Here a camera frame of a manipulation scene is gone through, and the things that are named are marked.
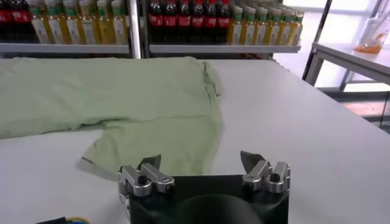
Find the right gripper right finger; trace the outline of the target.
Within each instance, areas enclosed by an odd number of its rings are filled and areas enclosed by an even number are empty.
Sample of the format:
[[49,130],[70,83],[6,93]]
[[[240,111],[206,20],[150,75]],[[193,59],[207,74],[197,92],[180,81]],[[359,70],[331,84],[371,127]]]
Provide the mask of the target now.
[[282,194],[290,190],[291,168],[287,162],[279,161],[273,166],[260,154],[246,151],[240,151],[240,158],[246,171],[242,177],[243,185],[250,192]]

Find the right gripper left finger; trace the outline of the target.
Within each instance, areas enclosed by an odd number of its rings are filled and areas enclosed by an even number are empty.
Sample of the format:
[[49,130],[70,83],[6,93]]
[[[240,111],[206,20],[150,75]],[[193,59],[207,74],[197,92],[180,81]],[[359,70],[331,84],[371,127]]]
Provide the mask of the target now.
[[175,189],[175,179],[160,171],[161,155],[146,157],[133,167],[122,166],[118,170],[118,191],[121,195],[147,197],[154,192],[170,194]]

